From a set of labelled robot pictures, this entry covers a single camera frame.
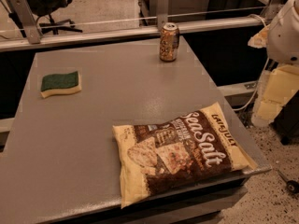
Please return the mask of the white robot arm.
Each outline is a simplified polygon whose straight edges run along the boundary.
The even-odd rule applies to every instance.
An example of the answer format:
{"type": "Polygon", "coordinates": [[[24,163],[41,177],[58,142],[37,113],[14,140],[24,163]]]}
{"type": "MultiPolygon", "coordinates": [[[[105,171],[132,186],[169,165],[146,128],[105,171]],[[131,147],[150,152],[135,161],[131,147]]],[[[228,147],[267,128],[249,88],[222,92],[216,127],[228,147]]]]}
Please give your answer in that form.
{"type": "Polygon", "coordinates": [[[263,127],[272,123],[299,91],[299,0],[288,0],[248,45],[266,48],[267,60],[278,63],[272,71],[263,70],[257,83],[251,122],[263,127]]]}

